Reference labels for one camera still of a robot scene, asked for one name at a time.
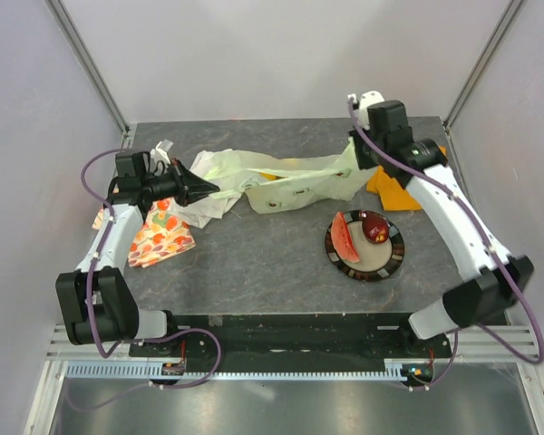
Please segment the dark red fake apple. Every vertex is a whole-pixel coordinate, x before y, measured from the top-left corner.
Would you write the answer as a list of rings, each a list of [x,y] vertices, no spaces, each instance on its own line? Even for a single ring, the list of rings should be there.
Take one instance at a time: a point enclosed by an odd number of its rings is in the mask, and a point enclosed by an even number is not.
[[[384,217],[366,212],[362,219],[362,230],[368,242],[380,245],[389,238],[389,226]]]

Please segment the yellow fake fruit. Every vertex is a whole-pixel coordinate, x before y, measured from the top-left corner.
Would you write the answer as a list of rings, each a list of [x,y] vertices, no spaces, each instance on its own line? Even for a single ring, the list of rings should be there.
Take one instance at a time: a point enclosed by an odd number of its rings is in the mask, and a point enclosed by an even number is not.
[[[280,180],[282,179],[282,177],[276,175],[276,174],[270,174],[270,173],[266,173],[266,172],[259,172],[259,175],[261,177],[263,177],[264,179],[268,180],[268,181],[275,181],[275,180]]]

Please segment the light green plastic bag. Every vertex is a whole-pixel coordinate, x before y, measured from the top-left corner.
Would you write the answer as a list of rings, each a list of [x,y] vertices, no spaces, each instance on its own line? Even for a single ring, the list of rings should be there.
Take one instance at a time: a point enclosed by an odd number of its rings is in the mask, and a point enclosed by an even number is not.
[[[282,179],[268,181],[259,172]],[[349,201],[363,189],[376,168],[360,170],[352,141],[342,153],[315,158],[277,159],[267,154],[232,150],[232,156],[218,163],[204,179],[234,177],[237,191],[248,198],[258,214],[278,213],[307,207],[319,200]],[[224,198],[234,189],[212,194]]]

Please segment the orange red fake fruit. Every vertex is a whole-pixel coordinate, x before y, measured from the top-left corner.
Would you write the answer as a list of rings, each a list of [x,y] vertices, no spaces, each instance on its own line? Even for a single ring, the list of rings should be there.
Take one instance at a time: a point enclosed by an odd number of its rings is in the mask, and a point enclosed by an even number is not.
[[[335,252],[342,259],[351,263],[358,263],[360,261],[360,256],[355,249],[345,215],[341,211],[337,212],[332,220],[330,238]]]

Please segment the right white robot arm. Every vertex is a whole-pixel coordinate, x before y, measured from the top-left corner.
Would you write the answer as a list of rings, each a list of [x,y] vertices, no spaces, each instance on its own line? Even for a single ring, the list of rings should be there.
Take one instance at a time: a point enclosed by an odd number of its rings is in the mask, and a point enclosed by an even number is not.
[[[402,102],[377,92],[350,94],[348,109],[358,166],[384,172],[422,207],[449,248],[462,282],[408,317],[397,334],[399,350],[418,356],[430,338],[465,329],[516,305],[534,272],[481,221],[464,197],[448,159],[431,139],[416,140]]]

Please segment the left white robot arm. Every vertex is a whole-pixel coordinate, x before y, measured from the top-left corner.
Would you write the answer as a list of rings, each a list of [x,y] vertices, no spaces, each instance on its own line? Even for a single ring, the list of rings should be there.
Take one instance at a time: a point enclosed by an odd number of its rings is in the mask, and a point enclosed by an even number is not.
[[[100,199],[102,226],[79,265],[59,274],[55,282],[63,324],[72,344],[93,344],[103,358],[122,343],[137,342],[171,356],[181,343],[174,315],[139,308],[124,279],[124,267],[154,202],[172,199],[186,207],[219,192],[219,187],[177,159],[154,163],[148,151],[109,153],[116,175]]]

